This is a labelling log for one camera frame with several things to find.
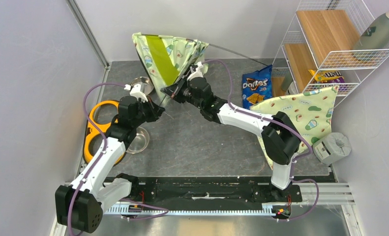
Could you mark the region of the green avocado-print pet tent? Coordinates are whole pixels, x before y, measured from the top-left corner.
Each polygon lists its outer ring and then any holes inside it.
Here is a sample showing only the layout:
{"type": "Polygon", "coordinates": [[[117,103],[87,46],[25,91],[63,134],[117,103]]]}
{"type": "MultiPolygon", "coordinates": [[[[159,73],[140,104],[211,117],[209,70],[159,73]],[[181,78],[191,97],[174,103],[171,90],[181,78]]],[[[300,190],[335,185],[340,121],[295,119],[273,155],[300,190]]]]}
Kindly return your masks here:
{"type": "Polygon", "coordinates": [[[160,89],[171,85],[185,67],[192,62],[204,61],[209,43],[179,36],[131,36],[138,57],[150,77],[159,100],[167,105],[160,89]]]}

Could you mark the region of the long black tent pole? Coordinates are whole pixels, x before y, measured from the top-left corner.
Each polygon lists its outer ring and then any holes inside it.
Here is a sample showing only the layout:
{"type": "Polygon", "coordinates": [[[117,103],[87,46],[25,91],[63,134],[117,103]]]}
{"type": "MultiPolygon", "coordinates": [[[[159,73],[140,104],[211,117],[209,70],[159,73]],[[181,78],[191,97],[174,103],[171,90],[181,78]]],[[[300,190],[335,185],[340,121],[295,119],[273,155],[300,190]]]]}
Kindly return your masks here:
{"type": "MultiPolygon", "coordinates": [[[[158,35],[156,35],[156,34],[144,34],[144,33],[141,33],[141,34],[142,34],[143,36],[158,36],[158,35]]],[[[244,59],[249,59],[249,60],[254,61],[254,62],[256,62],[256,63],[259,63],[259,64],[261,64],[261,65],[263,65],[263,66],[269,66],[268,64],[262,62],[262,60],[255,59],[255,58],[251,58],[251,57],[249,57],[249,56],[247,56],[247,55],[241,54],[241,53],[236,52],[236,51],[234,51],[234,50],[231,50],[231,49],[228,49],[228,48],[225,48],[225,47],[222,47],[222,46],[218,46],[218,45],[215,45],[215,44],[210,44],[210,43],[209,43],[209,46],[210,46],[210,47],[217,48],[217,49],[220,49],[220,50],[225,51],[225,52],[229,52],[229,53],[231,53],[231,54],[237,55],[237,56],[239,56],[239,57],[241,57],[241,58],[244,58],[244,59]]]]}

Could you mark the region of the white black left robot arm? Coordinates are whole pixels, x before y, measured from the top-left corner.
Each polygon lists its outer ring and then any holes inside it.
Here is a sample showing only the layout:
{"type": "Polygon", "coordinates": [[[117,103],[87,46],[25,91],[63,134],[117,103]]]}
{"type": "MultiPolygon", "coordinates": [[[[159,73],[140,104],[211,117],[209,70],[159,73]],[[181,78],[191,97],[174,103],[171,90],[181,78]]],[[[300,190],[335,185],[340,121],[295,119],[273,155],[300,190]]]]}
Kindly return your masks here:
{"type": "Polygon", "coordinates": [[[112,183],[103,186],[104,180],[136,137],[137,128],[145,122],[157,121],[164,107],[151,99],[134,96],[122,97],[118,112],[110,126],[101,133],[101,147],[85,169],[69,186],[61,185],[55,192],[56,218],[70,230],[93,233],[103,214],[122,198],[136,200],[140,187],[137,177],[120,174],[112,183]]]}

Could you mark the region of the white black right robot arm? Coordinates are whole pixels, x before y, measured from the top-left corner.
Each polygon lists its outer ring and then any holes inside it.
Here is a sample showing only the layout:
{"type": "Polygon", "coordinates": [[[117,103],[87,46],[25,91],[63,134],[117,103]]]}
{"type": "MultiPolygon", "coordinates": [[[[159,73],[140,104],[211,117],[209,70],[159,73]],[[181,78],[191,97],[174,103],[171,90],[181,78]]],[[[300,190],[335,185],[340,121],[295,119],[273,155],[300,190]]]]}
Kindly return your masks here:
{"type": "Polygon", "coordinates": [[[300,134],[284,112],[264,115],[240,108],[216,96],[203,77],[179,82],[161,89],[178,103],[188,102],[199,108],[208,121],[231,125],[262,138],[265,152],[273,161],[269,194],[275,201],[289,196],[293,158],[298,154],[300,134]]]}

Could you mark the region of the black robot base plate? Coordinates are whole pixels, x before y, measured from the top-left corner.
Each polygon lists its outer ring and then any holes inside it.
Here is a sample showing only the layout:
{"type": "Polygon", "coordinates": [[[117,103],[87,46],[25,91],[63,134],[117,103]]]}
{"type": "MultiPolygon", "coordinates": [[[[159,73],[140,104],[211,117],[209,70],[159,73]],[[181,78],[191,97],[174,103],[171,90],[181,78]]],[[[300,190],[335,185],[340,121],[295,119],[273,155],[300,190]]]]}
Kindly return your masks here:
{"type": "Polygon", "coordinates": [[[278,190],[270,177],[140,177],[129,199],[168,210],[260,210],[301,203],[298,185],[278,190]]]}

